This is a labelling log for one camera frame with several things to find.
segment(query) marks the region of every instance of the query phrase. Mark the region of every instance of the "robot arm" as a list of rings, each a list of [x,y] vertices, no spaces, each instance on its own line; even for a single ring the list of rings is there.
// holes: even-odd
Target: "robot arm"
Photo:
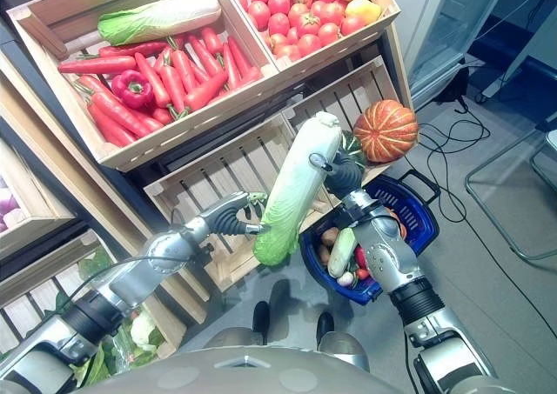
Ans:
[[[131,310],[141,304],[165,278],[196,255],[210,233],[257,234],[263,226],[245,224],[238,210],[249,210],[266,199],[263,193],[239,191],[223,198],[178,230],[159,233],[139,254],[149,259],[121,264],[91,282],[92,290],[68,311],[51,317],[0,364],[0,392],[61,393],[75,388],[73,370],[114,335]]]
[[[424,276],[413,250],[399,234],[398,222],[361,189],[361,173],[349,159],[337,154],[333,164],[319,156],[310,161],[327,172],[325,186],[342,202],[339,228],[353,228],[366,251],[370,274],[389,294],[413,346],[423,348],[414,367],[425,392],[468,392],[471,382],[474,392],[500,388],[480,347]]]

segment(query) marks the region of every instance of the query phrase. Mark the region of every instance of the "orange pumpkin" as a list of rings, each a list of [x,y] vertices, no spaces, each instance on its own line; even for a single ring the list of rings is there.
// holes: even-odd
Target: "orange pumpkin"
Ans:
[[[407,153],[418,136],[413,111],[394,100],[378,101],[360,115],[354,135],[371,162],[391,162]]]

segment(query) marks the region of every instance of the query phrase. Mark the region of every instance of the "person's shoe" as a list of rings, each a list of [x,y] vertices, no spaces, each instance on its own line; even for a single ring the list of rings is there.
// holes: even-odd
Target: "person's shoe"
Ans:
[[[324,311],[321,313],[317,319],[317,330],[315,332],[315,339],[317,340],[317,346],[321,343],[321,338],[329,331],[334,331],[334,319],[331,313]]]
[[[252,329],[257,333],[261,333],[263,344],[267,344],[267,335],[269,334],[269,325],[271,323],[271,313],[269,304],[266,301],[260,301],[253,309]]]

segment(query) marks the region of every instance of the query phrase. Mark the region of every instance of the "potato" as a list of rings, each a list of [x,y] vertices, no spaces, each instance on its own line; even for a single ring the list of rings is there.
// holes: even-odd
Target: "potato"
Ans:
[[[331,229],[327,229],[321,235],[321,242],[328,248],[331,248],[335,241],[337,240],[337,236],[339,235],[339,229],[337,227],[332,227]]]
[[[319,254],[319,261],[323,266],[327,266],[329,264],[329,259],[331,258],[331,252],[324,246],[320,245],[318,249]]]

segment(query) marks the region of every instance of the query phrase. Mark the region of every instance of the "chinese cabbage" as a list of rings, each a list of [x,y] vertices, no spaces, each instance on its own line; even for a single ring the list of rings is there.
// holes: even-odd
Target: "chinese cabbage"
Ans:
[[[294,139],[272,187],[261,224],[271,228],[258,235],[253,253],[265,265],[280,264],[296,249],[299,228],[325,173],[309,161],[312,153],[332,160],[340,144],[339,120],[320,111],[306,121]]]

